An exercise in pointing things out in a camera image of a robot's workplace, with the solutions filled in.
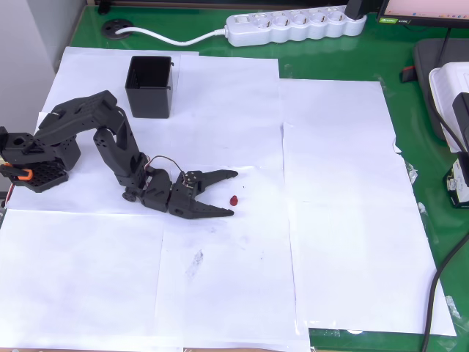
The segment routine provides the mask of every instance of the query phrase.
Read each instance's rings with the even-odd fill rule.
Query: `red object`
[[[235,207],[237,205],[237,197],[236,196],[233,196],[230,200],[229,200],[229,204],[232,205],[233,207]]]

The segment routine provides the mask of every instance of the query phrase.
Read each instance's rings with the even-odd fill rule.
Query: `green table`
[[[378,24],[370,15],[358,37],[271,43],[235,48],[222,37],[214,37],[190,47],[174,47],[143,34],[125,40],[101,36],[102,24],[125,18],[135,26],[154,30],[175,40],[189,40],[221,29],[228,16],[252,11],[168,10],[113,7],[109,14],[97,14],[87,7],[78,25],[72,46],[112,49],[155,49],[198,51],[205,56],[277,58],[281,78],[380,81],[397,135],[397,145],[406,162],[418,170],[413,185],[416,199],[426,206],[423,215],[426,234],[436,264],[469,230],[469,211],[451,207],[442,178],[455,157],[433,133],[418,83],[401,84],[399,72],[413,64],[412,49],[424,38],[444,37],[445,29],[411,32],[402,26]],[[469,37],[469,30],[454,30],[453,37]],[[429,351],[469,351],[469,245],[449,264],[442,275],[445,294],[453,298],[452,314],[457,338],[432,336]],[[426,305],[427,297],[421,304]],[[418,351],[421,336],[342,330],[310,329],[311,346],[349,351]]]

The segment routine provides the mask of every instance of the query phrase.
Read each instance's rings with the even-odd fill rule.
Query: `power outlet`
[[[226,19],[225,37],[233,46],[249,46],[359,35],[366,16],[354,21],[344,11],[335,6],[233,15]]]

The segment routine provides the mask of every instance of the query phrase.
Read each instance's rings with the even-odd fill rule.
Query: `computer monitor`
[[[384,0],[380,23],[469,28],[469,0]]]

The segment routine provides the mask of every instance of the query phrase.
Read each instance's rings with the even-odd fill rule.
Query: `wire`
[[[421,29],[420,31],[416,31],[415,29],[411,29],[409,26],[405,25],[404,28],[406,28],[406,30],[408,31],[411,31],[411,32],[414,32],[414,33],[422,33],[422,32],[426,32],[428,31],[428,27],[425,27],[423,29]]]
[[[12,183],[10,185],[10,188],[8,188],[7,198],[5,198],[5,207],[7,207],[7,203],[10,200],[10,197],[12,196],[14,187],[15,187],[15,185]]]
[[[213,32],[206,33],[206,34],[204,34],[200,37],[189,40],[188,42],[177,42],[176,40],[166,38],[161,34],[154,33],[152,31],[149,31],[148,29],[139,28],[139,27],[122,28],[122,29],[119,29],[118,31],[116,31],[116,34],[122,34],[122,33],[128,33],[128,32],[138,32],[138,33],[147,34],[151,37],[154,37],[156,39],[159,39],[159,40],[162,40],[162,41],[167,42],[169,44],[177,45],[177,46],[188,46],[188,45],[192,45],[194,43],[200,42],[201,40],[204,40],[204,39],[207,39],[207,38],[210,38],[210,37],[214,37],[216,35],[225,35],[225,29],[217,29]]]
[[[461,142],[461,140],[456,136],[455,132],[450,129],[449,125],[446,123],[446,121],[443,119],[443,117],[441,116],[440,112],[438,112],[437,110],[437,107],[435,105],[435,101],[432,97],[432,93],[429,92],[429,104],[430,104],[430,107],[432,108],[433,112],[435,113],[435,115],[437,115],[437,118],[438,120],[440,120],[440,123],[443,125],[443,127],[445,128],[445,130],[449,133],[449,135],[451,136],[451,138],[456,142],[457,146],[460,148],[460,150],[462,152],[465,152],[466,151],[466,148],[464,147],[464,144]]]
[[[446,46],[448,45],[448,39],[449,39],[449,36],[451,35],[451,28],[448,28],[448,30],[446,31],[446,36],[445,36],[445,40],[443,41],[443,45],[441,46],[441,51],[440,51],[440,56],[438,57],[438,61],[436,63],[436,67],[440,67],[441,66],[441,63],[443,61],[443,56],[445,54],[445,51],[446,51]]]
[[[165,158],[165,159],[167,159],[167,160],[169,160],[169,161],[172,161],[172,162],[174,163],[174,165],[177,166],[177,168],[179,169],[179,171],[181,171],[181,173],[182,173],[182,178],[183,178],[183,180],[184,180],[184,183],[187,183],[187,181],[186,181],[186,179],[185,179],[185,172],[180,168],[180,166],[177,164],[177,162],[174,161],[174,160],[171,159],[171,158],[168,158],[167,156],[164,156],[164,155],[157,155],[157,156],[154,156],[153,158],[151,158],[151,159],[148,161],[148,163],[145,164],[144,169],[147,170],[147,167],[148,167],[148,166],[152,163],[152,161],[154,161],[156,158]]]
[[[445,260],[441,264],[440,268],[435,273],[433,277],[432,285],[430,286],[430,295],[428,298],[428,308],[426,311],[426,322],[425,322],[425,333],[424,333],[424,342],[422,343],[422,352],[426,352],[428,347],[428,342],[430,339],[430,329],[432,328],[432,315],[433,315],[433,301],[435,300],[435,291],[437,289],[437,283],[440,279],[440,275],[445,269],[449,261],[454,257],[454,255],[469,241],[469,232],[464,236],[464,238],[449,252]]]

